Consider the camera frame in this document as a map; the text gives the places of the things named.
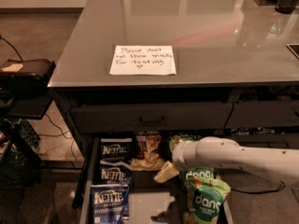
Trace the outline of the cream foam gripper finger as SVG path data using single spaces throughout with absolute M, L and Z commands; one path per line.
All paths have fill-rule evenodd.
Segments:
M 164 183 L 178 174 L 179 168 L 177 168 L 172 162 L 167 161 L 158 174 L 154 177 L 154 180 L 157 183 Z

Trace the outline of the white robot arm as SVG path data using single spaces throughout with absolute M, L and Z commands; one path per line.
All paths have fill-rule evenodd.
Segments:
M 241 170 L 290 187 L 299 184 L 298 149 L 243 147 L 232 139 L 218 137 L 179 142 L 172 160 L 164 164 L 154 180 L 164 183 L 179 171 L 199 167 Z

